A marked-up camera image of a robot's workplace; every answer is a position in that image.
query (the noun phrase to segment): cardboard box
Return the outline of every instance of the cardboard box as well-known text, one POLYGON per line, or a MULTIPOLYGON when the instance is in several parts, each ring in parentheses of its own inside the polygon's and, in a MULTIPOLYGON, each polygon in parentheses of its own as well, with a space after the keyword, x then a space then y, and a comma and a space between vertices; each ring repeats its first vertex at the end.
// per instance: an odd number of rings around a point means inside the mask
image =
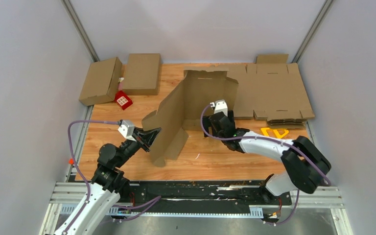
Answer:
POLYGON ((298 64, 287 54, 259 55, 247 66, 229 65, 227 76, 238 81, 234 116, 266 120, 270 128, 304 128, 314 118, 298 64))
POLYGON ((121 69, 122 62, 117 57, 92 63, 81 90, 80 102, 90 106, 113 101, 121 69))
MULTIPOLYGON (((165 158, 176 160, 188 139, 185 130, 201 130, 200 116, 213 101, 224 99, 233 109, 238 83, 227 77, 224 67, 187 67, 184 79, 160 103, 157 111, 142 120, 146 130, 162 130, 150 147, 155 166, 165 166, 165 158)), ((208 109, 206 115, 213 114, 208 109)))
POLYGON ((122 81, 128 95, 157 95, 159 92, 160 54, 130 54, 122 81))

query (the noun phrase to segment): gray wall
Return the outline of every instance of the gray wall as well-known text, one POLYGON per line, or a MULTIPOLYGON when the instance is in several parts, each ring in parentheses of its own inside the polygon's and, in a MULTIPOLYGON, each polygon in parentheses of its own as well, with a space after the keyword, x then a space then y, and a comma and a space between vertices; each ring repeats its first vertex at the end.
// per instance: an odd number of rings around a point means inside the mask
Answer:
POLYGON ((376 234, 376 1, 337 0, 300 68, 354 234, 376 234))
POLYGON ((0 235, 38 233, 89 64, 61 1, 0 1, 0 235))
POLYGON ((324 0, 72 0, 101 60, 252 62, 299 48, 324 0))

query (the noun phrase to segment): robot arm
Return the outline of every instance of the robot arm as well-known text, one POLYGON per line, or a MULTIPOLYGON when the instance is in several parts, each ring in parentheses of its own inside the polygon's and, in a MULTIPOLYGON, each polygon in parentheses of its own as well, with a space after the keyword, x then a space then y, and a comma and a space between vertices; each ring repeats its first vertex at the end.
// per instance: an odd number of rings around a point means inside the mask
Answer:
POLYGON ((117 168, 123 166, 139 149, 149 152, 149 147, 161 129, 144 131, 135 127, 131 121, 121 120, 118 130, 126 138, 125 142, 119 147, 108 143, 100 148, 97 169, 90 183, 90 197, 87 199, 86 193, 54 235, 93 234, 106 212, 120 199, 120 195, 129 194, 129 180, 117 168))
POLYGON ((214 114, 203 117, 202 122, 206 130, 211 127, 214 137, 223 138, 222 142, 232 151, 264 155, 282 162, 286 168, 282 174, 270 175, 261 185, 260 191, 265 201, 271 201, 275 196, 294 189, 313 193, 323 180, 305 159, 302 160, 299 154, 288 146, 292 145, 301 150, 324 174, 329 172, 330 163, 306 137, 281 140, 259 135, 249 129, 236 128, 234 114, 228 110, 224 100, 211 103, 211 107, 214 114))

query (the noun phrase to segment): yellow plastic piece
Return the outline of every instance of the yellow plastic piece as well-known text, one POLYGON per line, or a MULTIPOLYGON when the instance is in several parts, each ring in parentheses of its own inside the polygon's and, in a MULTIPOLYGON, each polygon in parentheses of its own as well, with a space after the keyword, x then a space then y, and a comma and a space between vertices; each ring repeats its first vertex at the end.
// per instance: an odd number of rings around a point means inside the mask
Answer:
POLYGON ((261 130, 261 132, 263 133, 264 136, 268 136, 268 137, 270 137, 268 131, 271 130, 271 131, 273 131, 273 133, 275 133, 275 136, 278 139, 281 139, 281 138, 285 137, 287 134, 289 134, 289 130, 287 130, 287 129, 271 129, 270 127, 263 127, 263 128, 260 128, 260 130, 261 130))

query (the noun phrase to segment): wooden floor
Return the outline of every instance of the wooden floor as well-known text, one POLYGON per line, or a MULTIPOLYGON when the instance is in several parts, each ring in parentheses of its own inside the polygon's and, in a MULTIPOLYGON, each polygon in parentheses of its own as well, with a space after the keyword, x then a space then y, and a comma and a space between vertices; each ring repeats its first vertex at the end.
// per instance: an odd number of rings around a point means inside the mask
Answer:
MULTIPOLYGON (((161 69, 159 95, 131 96, 133 105, 123 111, 115 103, 94 106, 92 120, 131 120, 141 127, 145 115, 156 110, 159 103, 182 80, 184 66, 208 66, 210 64, 164 64, 161 69)), ((260 133, 265 121, 236 120, 236 126, 260 133)), ((124 138, 118 126, 90 123, 79 167, 84 176, 92 178, 97 167, 99 148, 112 143, 119 146, 124 138)), ((223 143, 204 138, 202 132, 188 131, 189 138, 177 160, 166 160, 166 166, 154 166, 149 154, 138 151, 122 168, 129 180, 252 180, 265 179, 269 174, 284 171, 282 163, 269 158, 230 151, 223 143)), ((284 139, 307 136, 306 130, 290 130, 284 139)))

